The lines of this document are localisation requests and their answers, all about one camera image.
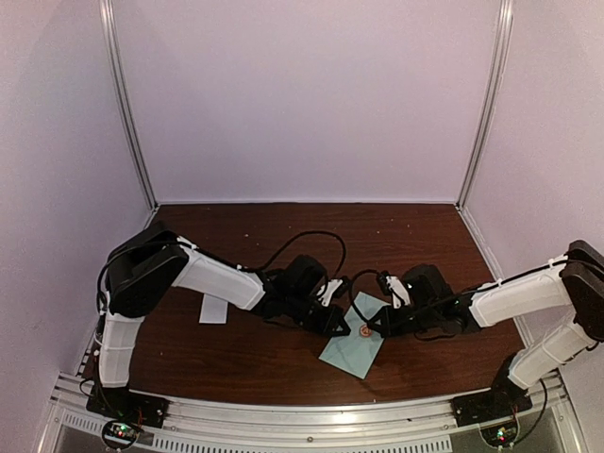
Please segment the left circuit board with LEDs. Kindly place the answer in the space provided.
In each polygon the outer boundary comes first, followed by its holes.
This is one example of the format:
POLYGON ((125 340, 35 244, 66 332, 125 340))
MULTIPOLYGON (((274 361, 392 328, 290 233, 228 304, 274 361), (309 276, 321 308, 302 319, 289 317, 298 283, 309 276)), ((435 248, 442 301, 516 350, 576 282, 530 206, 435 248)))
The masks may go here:
POLYGON ((123 442, 135 442, 139 436, 139 431, 131 425, 117 422, 110 424, 109 436, 123 442))

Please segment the circuit board with leds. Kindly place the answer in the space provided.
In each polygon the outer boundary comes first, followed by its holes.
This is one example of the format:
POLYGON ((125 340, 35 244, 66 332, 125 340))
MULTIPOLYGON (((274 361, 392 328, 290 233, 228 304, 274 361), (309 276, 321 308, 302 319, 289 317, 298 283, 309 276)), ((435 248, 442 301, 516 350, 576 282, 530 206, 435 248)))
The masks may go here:
POLYGON ((135 442, 139 436, 139 431, 131 425, 117 422, 110 424, 109 436, 123 442, 135 442))
POLYGON ((491 436, 490 442, 495 445, 506 445, 515 440, 517 429, 511 427, 497 427, 491 436))

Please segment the round brown seal sticker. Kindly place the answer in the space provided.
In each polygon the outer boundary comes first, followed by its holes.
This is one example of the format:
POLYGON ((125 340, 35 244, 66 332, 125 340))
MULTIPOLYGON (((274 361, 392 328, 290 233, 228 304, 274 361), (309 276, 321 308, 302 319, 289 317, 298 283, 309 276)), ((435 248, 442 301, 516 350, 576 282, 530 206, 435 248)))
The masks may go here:
POLYGON ((373 333, 372 329, 369 328, 367 325, 363 325, 363 326, 360 327, 360 335, 363 338, 369 338, 369 337, 371 337, 372 333, 373 333))

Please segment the right circuit board with LEDs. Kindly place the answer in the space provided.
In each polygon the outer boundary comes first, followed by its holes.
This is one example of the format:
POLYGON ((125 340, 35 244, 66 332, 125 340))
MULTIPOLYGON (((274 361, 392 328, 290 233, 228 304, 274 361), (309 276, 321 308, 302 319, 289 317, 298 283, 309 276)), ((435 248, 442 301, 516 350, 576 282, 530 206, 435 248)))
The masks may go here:
POLYGON ((515 440, 517 429, 511 427, 497 427, 491 436, 490 442, 495 445, 506 445, 515 440))

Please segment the white sticker sheet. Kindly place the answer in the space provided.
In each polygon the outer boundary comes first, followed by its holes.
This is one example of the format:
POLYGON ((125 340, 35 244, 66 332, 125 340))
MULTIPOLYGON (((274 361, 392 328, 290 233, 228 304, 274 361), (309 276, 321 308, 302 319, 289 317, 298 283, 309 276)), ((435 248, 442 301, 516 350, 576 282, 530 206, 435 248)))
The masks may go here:
POLYGON ((202 325, 224 325, 227 322, 228 302, 204 294, 201 301, 201 309, 198 322, 202 325))

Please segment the left aluminium frame post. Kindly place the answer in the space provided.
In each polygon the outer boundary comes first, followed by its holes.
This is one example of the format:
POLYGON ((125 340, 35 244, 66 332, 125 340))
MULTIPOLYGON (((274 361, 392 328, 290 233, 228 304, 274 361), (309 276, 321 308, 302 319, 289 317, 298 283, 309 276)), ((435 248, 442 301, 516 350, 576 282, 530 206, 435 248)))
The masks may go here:
POLYGON ((126 74, 121 58, 114 4, 110 0, 100 0, 101 26, 109 58, 109 70, 115 90, 118 111, 126 135, 126 145, 134 170, 141 186, 143 199, 150 211, 158 207, 158 201, 152 188, 150 175, 144 161, 141 143, 135 123, 131 102, 128 95, 126 74))

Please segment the light blue envelope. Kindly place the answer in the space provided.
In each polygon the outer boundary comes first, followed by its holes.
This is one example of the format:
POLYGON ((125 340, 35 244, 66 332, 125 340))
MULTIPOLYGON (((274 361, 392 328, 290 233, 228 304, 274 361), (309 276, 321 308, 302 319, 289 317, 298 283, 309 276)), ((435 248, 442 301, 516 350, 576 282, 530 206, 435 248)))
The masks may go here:
POLYGON ((351 328, 350 334, 330 339, 318 359, 356 378, 365 379, 383 344, 383 338, 376 332, 369 338, 363 338, 360 327, 366 323, 353 309, 349 309, 344 318, 351 328))

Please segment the aluminium frame post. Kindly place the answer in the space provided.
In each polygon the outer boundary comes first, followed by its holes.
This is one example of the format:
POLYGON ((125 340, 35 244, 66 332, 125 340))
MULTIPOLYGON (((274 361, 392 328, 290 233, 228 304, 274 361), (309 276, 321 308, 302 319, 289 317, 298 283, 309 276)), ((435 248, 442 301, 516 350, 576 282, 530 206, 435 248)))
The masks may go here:
POLYGON ((141 186, 143 199, 150 211, 158 207, 158 201, 152 188, 150 175, 144 161, 141 143, 135 123, 131 102, 128 95, 126 74, 121 58, 114 4, 110 0, 100 0, 101 26, 109 58, 109 70, 115 90, 118 111, 126 135, 126 145, 134 170, 141 186))
POLYGON ((507 66, 514 20, 514 1, 501 0, 495 27, 495 40, 485 94, 478 119, 478 127, 466 168, 461 190, 456 202, 458 211, 467 205, 482 155, 486 149, 488 135, 495 116, 495 105, 507 66))

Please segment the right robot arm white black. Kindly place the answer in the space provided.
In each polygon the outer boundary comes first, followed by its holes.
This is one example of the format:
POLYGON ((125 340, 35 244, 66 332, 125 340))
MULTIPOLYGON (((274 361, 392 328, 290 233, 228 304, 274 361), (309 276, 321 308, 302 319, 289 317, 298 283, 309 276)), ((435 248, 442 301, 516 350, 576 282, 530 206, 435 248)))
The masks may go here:
POLYGON ((434 328, 461 335, 531 312, 568 309, 536 343, 504 360, 483 399, 492 416, 505 415, 540 378, 603 341, 603 256, 583 240, 542 266, 457 294, 434 265, 415 266, 401 278, 382 272, 377 281, 393 302, 365 323, 384 338, 434 328))

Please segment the right aluminium frame post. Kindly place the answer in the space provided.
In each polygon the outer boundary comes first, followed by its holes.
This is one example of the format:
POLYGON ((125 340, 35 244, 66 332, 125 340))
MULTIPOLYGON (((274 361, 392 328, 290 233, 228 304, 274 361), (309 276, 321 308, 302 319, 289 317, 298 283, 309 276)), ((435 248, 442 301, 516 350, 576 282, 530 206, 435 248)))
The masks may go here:
POLYGON ((488 135, 495 116, 495 105, 507 66, 514 20, 514 1, 501 0, 495 27, 495 40, 485 94, 478 119, 478 127, 466 168, 461 190, 456 202, 458 211, 467 205, 482 155, 486 149, 488 135))

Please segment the front aluminium rail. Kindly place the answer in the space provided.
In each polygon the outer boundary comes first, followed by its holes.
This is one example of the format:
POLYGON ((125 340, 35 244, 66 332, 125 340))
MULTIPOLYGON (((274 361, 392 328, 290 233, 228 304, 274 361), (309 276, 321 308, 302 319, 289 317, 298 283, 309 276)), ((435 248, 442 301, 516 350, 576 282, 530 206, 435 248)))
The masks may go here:
MULTIPOLYGON (((107 417, 86 411, 90 383, 60 373, 34 452, 111 452, 107 417)), ((547 406, 513 449, 490 447, 487 423, 460 426, 450 397, 340 406, 262 406, 175 396, 162 428, 144 428, 125 452, 589 452, 559 374, 544 378, 547 406)))

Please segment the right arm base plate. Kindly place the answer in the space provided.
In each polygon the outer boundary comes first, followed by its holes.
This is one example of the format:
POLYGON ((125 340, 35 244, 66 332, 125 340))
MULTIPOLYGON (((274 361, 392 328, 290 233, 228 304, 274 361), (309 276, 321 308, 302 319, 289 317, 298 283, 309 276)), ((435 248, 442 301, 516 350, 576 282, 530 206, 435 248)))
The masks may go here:
POLYGON ((451 407, 457 426, 461 428, 509 418, 518 412, 530 410, 533 405, 528 396, 510 400, 506 396, 482 392, 457 396, 451 400, 451 407))

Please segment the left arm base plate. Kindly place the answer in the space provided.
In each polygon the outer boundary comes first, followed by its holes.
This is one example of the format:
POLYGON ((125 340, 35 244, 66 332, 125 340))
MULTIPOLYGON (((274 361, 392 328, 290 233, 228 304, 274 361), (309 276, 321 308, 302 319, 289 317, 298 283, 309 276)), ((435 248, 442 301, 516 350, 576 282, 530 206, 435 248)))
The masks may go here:
POLYGON ((86 410, 132 425, 162 428, 169 401, 163 397, 103 389, 88 398, 86 410))

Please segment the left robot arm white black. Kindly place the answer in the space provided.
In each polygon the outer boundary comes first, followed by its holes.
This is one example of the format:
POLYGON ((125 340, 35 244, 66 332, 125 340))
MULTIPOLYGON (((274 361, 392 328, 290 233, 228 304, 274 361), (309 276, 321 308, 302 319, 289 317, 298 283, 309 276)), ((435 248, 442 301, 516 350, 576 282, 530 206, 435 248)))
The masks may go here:
POLYGON ((96 280, 99 315, 94 386, 100 405, 116 419, 136 409, 130 364, 143 322, 177 293, 214 299, 264 321, 287 318, 326 338, 350 333, 333 304, 346 283, 312 256, 299 254, 278 268, 221 258, 155 223, 113 249, 96 280))

